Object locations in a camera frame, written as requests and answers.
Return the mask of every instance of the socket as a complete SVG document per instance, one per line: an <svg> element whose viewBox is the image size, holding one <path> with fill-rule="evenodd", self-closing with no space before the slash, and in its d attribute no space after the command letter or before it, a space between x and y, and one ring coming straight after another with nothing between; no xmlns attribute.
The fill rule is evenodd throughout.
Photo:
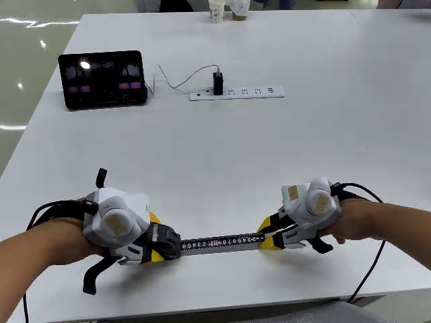
<svg viewBox="0 0 431 323"><path fill-rule="evenodd" d="M286 96L281 86L228 86L223 88L223 95L215 96L213 89L190 92L190 101L201 100L233 100L233 99L255 99L255 98L283 98Z"/></svg>

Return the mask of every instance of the white cable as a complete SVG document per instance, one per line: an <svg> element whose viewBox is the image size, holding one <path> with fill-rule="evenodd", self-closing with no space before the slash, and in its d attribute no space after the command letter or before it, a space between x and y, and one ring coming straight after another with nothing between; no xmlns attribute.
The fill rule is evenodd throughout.
<svg viewBox="0 0 431 323"><path fill-rule="evenodd" d="M217 73L220 73L220 67L217 65L217 64L212 64L212 65L206 65L206 66L202 66L202 67L200 67L199 69L197 69L196 71L194 71L193 73L191 73L190 74L190 76L188 77L188 78L186 78L184 81L182 81L181 83L179 83L178 85L176 85L176 86L173 86L170 82L169 82L169 79L168 79L168 77L166 76L166 74L165 74L165 72L163 71L163 69L162 69L162 67L159 65L159 64L157 64L157 67L160 69L160 71L162 72L162 74L163 74L163 76L164 76L164 78L165 78L165 80L166 80L166 82L168 83L168 85L172 88L172 89L177 89L177 88L179 88L180 86L182 86L182 85L184 85L186 82L188 82L188 80L190 80L196 73L198 73L198 72L200 72L200 71L202 71L203 69L208 69L208 68L210 68L210 67L217 67ZM155 81L155 78L156 78L156 73L154 73L153 74L153 90L148 86L148 84L147 83L145 83L146 84L146 86L148 87L148 89L150 90L150 92L152 93L152 95L154 95L155 93L156 93L156 81Z"/></svg>

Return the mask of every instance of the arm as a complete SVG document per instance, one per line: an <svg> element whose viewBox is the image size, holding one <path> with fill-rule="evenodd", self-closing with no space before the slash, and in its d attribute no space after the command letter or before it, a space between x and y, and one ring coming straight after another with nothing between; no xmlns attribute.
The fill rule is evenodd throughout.
<svg viewBox="0 0 431 323"><path fill-rule="evenodd" d="M0 322L6 322L27 288L53 264L101 253L82 235L82 222L54 219L0 242Z"/></svg>
<svg viewBox="0 0 431 323"><path fill-rule="evenodd" d="M340 244L345 239L386 240L431 269L431 212L360 199L342 202L340 220L322 230Z"/></svg>

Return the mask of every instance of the floor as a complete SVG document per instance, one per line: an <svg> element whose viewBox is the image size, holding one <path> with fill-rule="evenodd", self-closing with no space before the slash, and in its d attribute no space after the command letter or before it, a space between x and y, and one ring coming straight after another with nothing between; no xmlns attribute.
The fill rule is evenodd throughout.
<svg viewBox="0 0 431 323"><path fill-rule="evenodd" d="M83 13L137 12L140 0L0 1L0 173ZM269 0L263 9L275 9ZM297 0L296 9L374 9L377 0ZM431 291L397 293L366 306L399 322L431 319Z"/></svg>

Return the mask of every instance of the black tablet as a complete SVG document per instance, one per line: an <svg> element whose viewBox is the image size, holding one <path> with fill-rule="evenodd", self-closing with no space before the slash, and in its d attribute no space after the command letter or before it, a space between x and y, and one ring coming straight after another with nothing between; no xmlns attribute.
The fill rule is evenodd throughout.
<svg viewBox="0 0 431 323"><path fill-rule="evenodd" d="M138 50L59 56L66 107L130 106L147 101Z"/></svg>

